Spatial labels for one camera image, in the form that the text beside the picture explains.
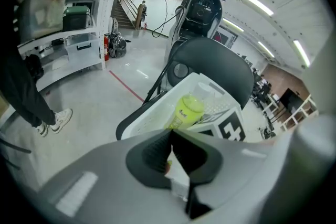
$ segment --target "fire extinguisher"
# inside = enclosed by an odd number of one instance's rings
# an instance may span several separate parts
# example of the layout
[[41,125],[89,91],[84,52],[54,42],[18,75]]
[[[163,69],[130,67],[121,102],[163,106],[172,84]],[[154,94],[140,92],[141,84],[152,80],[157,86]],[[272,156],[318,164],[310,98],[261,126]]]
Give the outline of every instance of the fire extinguisher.
[[105,61],[109,60],[109,39],[107,36],[104,36],[104,58]]

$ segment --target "white ceiling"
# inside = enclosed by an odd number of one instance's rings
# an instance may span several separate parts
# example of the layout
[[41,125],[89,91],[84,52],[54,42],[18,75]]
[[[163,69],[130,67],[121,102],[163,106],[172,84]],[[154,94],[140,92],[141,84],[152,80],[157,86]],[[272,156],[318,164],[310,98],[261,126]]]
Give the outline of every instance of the white ceiling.
[[324,0],[259,1],[274,12],[271,17],[246,0],[227,0],[223,4],[224,17],[243,28],[243,34],[236,33],[259,51],[264,52],[258,41],[268,47],[276,56],[276,64],[301,72],[304,63],[292,41],[298,39],[313,61],[333,27],[328,6]]

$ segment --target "ceiling light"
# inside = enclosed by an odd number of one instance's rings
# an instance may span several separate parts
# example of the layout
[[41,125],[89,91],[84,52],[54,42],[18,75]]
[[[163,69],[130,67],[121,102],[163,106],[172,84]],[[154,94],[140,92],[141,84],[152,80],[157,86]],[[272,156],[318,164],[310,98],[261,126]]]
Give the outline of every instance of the ceiling light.
[[264,44],[262,44],[260,41],[258,41],[258,43],[268,52],[269,55],[271,55],[274,58],[274,55],[272,54],[272,52],[270,52]]
[[310,61],[308,59],[308,56],[305,53],[305,51],[304,51],[303,47],[301,46],[300,42],[298,40],[294,40],[293,42],[294,42],[295,46],[297,47],[297,49],[299,50],[299,53],[301,54],[301,57],[303,58],[306,66],[307,67],[310,66]]
[[229,20],[227,20],[227,19],[224,19],[224,18],[223,18],[223,20],[224,20],[225,22],[227,22],[228,24],[231,24],[232,26],[238,28],[240,31],[244,32],[244,30],[241,29],[238,25],[235,25],[234,23],[231,23],[231,22],[230,22]]
[[269,16],[271,16],[274,12],[271,11],[268,7],[266,7],[262,2],[260,2],[259,0],[249,0],[250,2],[252,2],[253,4],[255,4],[256,6],[258,6],[259,8],[261,8],[264,12],[266,12]]

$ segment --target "black pants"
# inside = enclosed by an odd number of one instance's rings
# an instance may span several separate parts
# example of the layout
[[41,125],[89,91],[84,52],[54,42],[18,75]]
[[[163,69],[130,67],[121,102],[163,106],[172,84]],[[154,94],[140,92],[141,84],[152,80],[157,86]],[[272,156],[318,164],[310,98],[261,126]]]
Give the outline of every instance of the black pants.
[[0,61],[0,90],[6,100],[33,127],[42,121],[54,125],[55,114],[37,91],[18,50],[3,51]]

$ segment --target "white sneaker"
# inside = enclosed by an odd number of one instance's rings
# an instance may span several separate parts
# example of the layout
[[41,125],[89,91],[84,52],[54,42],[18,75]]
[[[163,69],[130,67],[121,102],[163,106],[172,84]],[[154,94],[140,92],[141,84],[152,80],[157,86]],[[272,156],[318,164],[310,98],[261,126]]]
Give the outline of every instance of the white sneaker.
[[50,125],[50,128],[55,134],[58,134],[64,125],[66,125],[72,116],[72,109],[64,109],[61,112],[55,113],[55,125]]
[[42,122],[40,126],[35,127],[35,129],[42,137],[48,134],[48,126],[44,122]]

